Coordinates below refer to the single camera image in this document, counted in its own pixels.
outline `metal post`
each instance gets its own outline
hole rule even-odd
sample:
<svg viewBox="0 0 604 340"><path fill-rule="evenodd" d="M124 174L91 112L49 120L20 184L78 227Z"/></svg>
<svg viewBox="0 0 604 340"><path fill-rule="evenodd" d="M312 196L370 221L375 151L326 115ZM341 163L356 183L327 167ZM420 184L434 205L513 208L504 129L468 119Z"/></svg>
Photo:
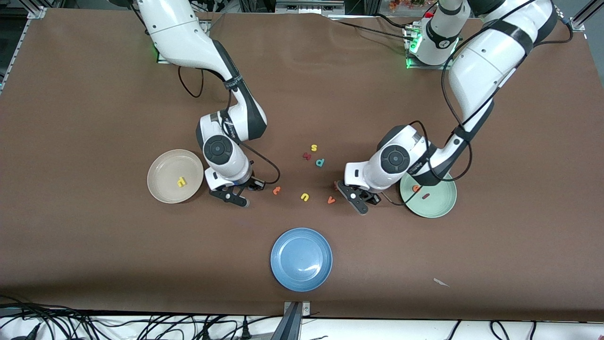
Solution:
<svg viewBox="0 0 604 340"><path fill-rule="evenodd" d="M604 0L591 0L583 9L581 9L573 18L571 23L573 28L580 30L581 26L604 6Z"/></svg>
<svg viewBox="0 0 604 340"><path fill-rule="evenodd" d="M302 302L292 302L283 315L271 340L298 340L302 327Z"/></svg>

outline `white scrap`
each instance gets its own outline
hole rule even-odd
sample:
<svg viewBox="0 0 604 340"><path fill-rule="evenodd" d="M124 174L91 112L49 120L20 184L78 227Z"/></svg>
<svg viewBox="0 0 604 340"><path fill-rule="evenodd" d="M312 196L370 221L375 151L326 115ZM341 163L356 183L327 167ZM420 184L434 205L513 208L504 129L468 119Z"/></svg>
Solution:
<svg viewBox="0 0 604 340"><path fill-rule="evenodd" d="M440 281L437 278L434 278L434 282L436 282L437 284L439 284L441 286L447 286L447 287L451 288L451 286L449 286L448 284L444 283L443 281Z"/></svg>

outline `plate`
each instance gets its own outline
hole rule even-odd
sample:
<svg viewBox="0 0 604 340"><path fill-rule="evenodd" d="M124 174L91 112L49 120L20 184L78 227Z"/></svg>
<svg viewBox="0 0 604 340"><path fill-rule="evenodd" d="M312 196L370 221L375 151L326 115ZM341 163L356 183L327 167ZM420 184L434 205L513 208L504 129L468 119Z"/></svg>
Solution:
<svg viewBox="0 0 604 340"><path fill-rule="evenodd" d="M413 195L413 186L419 185L409 174L400 179L400 197L407 202ZM435 186L424 186L407 202L407 207L415 214L426 218L445 216L453 209L457 201L457 187L455 182L441 181Z"/></svg>
<svg viewBox="0 0 604 340"><path fill-rule="evenodd" d="M272 247L272 273L283 287L294 292L308 292L322 285L332 262L327 240L309 228L286 231Z"/></svg>
<svg viewBox="0 0 604 340"><path fill-rule="evenodd" d="M201 160L187 150L165 152L151 164L147 173L149 192L163 203L188 200L199 190L203 181L204 166Z"/></svg>

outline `white floor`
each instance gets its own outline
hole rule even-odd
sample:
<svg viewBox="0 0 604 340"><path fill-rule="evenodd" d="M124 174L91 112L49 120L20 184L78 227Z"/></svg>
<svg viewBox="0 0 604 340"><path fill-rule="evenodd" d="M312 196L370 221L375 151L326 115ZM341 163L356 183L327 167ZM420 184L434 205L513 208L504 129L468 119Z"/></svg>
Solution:
<svg viewBox="0 0 604 340"><path fill-rule="evenodd" d="M169 321L177 321L183 316L176 316ZM128 320L148 320L149 317L102 317L98 318L110 324L119 324ZM196 317L195 320L203 321L203 316ZM0 319L3 324L8 319ZM243 317L233 316L223 320L235 320L241 325ZM249 325L249 331L252 335L261 335L272 333L280 318L267 319ZM0 340L10 340L18 336L27 336L31 329L40 323L37 320L21 321L17 319L9 325L0 329ZM327 336L326 340L380 340L380 339L401 339L401 340L445 340L448 339L456 321L410 321L410 320L366 320L366 319L305 319L303 321L300 340L316 340ZM48 328L42 323L36 340L51 340ZM99 329L106 333L111 339L115 340L135 340L143 331L146 322L129 324L119 328L107 328L98 325ZM528 340L532 328L530 322L503 322L510 340ZM159 325L154 329L147 339L155 339L157 335L163 332L169 325ZM178 327L184 331L184 339L192 339L195 334L193 325L183 325ZM210 328L210 337L214 340L220 340L234 328L233 323L215 324ZM505 339L501 330L497 327L499 337ZM64 340L60 332L56 332L56 340ZM82 329L78 329L80 339L87 339ZM604 335L604 324L584 324L572 322L539 322L535 332L534 340L599 340ZM183 335L180 332L170 332L161 338L162 340L182 340ZM476 340L496 338L489 330L488 321L463 321L455 332L454 340Z"/></svg>

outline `blue plate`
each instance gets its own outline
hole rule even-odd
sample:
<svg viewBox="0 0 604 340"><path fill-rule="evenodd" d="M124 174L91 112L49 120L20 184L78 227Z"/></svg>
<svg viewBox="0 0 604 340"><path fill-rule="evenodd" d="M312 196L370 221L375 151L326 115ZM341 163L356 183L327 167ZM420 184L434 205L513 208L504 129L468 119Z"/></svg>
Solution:
<svg viewBox="0 0 604 340"><path fill-rule="evenodd" d="M332 270L332 249L318 232L291 229L279 236L272 247L271 269L283 287L308 292L327 280Z"/></svg>

